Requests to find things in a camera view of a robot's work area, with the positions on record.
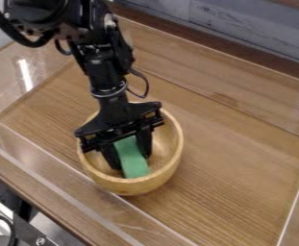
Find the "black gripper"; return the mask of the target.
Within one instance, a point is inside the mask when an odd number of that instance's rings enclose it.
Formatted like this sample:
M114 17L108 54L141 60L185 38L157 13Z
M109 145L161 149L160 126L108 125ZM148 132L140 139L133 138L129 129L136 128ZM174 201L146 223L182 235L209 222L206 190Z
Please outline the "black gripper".
M124 93L114 98L100 98L98 102L98 113L74 130L74 137L81 142L84 153L101 151L110 168L120 170L120 159L112 144L133 135L142 157L149 157L150 132L162 124L161 103L130 103Z

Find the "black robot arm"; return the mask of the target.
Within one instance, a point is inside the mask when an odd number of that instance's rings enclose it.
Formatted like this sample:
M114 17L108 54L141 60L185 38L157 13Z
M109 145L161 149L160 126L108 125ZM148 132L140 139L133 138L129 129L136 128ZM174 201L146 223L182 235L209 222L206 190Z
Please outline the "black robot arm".
M5 32L27 47L66 42L57 51L74 58L100 105L97 115L74 131L81 150L100 152L120 169L116 143L130 137L146 158L152 130L162 124L161 104L128 101L125 76L137 73L133 50L104 0L5 0L2 20Z

